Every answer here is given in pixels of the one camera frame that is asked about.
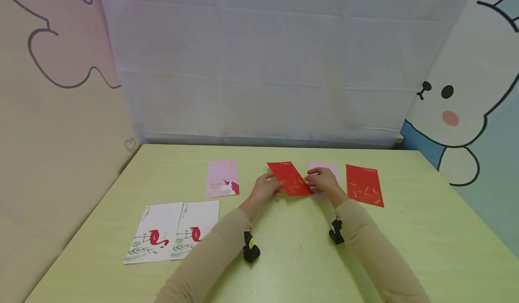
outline beige sleeve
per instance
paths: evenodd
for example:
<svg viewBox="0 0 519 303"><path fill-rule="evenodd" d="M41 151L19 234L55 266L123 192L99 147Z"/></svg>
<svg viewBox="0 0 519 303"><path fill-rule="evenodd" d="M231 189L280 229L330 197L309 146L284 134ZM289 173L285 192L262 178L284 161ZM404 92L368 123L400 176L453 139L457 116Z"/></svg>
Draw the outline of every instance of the beige sleeve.
<svg viewBox="0 0 519 303"><path fill-rule="evenodd" d="M335 213L342 220L341 234L346 245L368 273L383 302L431 302L409 265L360 204L347 200Z"/></svg>
<svg viewBox="0 0 519 303"><path fill-rule="evenodd" d="M236 208L225 215L166 280L155 303L202 302L226 266L242 250L245 231L250 231L250 221L242 210Z"/></svg>

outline white curtain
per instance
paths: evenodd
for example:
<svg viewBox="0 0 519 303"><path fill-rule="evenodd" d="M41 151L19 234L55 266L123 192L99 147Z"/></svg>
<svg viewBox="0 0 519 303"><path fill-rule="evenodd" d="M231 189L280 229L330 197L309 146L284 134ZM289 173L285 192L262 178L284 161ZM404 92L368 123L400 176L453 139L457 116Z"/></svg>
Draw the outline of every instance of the white curtain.
<svg viewBox="0 0 519 303"><path fill-rule="evenodd" d="M465 0L102 0L147 142L390 147Z"/></svg>

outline person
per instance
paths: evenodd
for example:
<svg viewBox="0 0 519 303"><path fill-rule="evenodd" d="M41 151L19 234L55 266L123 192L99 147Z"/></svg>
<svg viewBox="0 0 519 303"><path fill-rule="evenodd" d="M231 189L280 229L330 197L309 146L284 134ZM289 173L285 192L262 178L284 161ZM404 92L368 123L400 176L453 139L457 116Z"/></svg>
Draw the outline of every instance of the person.
<svg viewBox="0 0 519 303"><path fill-rule="evenodd" d="M157 295L156 303L202 302L225 267L242 252L244 232L282 183L263 174L250 196L225 215L184 258ZM305 177L310 187L323 190L342 220L345 244L364 267L385 303L430 302L419 280L397 249L373 222L368 212L341 189L330 169L310 169Z"/></svg>

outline hand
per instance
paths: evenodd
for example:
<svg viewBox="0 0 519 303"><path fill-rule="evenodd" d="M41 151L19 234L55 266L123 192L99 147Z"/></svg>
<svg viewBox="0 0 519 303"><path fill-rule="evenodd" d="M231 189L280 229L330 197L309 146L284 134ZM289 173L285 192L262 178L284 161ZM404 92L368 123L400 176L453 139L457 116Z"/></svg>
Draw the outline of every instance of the hand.
<svg viewBox="0 0 519 303"><path fill-rule="evenodd" d="M273 173L266 173L259 176L256 179L254 188L252 188L252 192L250 192L250 197L266 201L270 197L279 194L282 190L283 183L277 180L268 180L272 177L274 177Z"/></svg>
<svg viewBox="0 0 519 303"><path fill-rule="evenodd" d="M305 180L309 187L317 187L325 193L341 188L335 175L328 168L317 167L308 170L307 173L308 176L305 177Z"/></svg>
<svg viewBox="0 0 519 303"><path fill-rule="evenodd" d="M249 198L247 198L239 207L243 212L245 212L251 222L262 210L265 202L269 198L279 194L281 187L283 187L283 183L280 183L279 181L268 180L272 177L274 177L273 173L266 173L259 176L258 179L256 179L254 188L252 188L252 192L250 192Z"/></svg>
<svg viewBox="0 0 519 303"><path fill-rule="evenodd" d="M308 170L308 176L305 177L305 180L308 182L308 186L323 190L333 208L337 208L349 200L348 195L337 183L335 175L328 168L317 167Z"/></svg>

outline bunny cheek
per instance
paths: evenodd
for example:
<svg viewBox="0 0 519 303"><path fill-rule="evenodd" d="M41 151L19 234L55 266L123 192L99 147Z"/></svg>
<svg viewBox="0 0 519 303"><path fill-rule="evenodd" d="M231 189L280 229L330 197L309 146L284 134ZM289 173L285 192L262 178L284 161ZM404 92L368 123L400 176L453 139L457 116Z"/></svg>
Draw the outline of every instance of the bunny cheek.
<svg viewBox="0 0 519 303"><path fill-rule="evenodd" d="M460 123L460 118L453 111L445 111L442 114L443 121L448 126L457 126Z"/></svg>

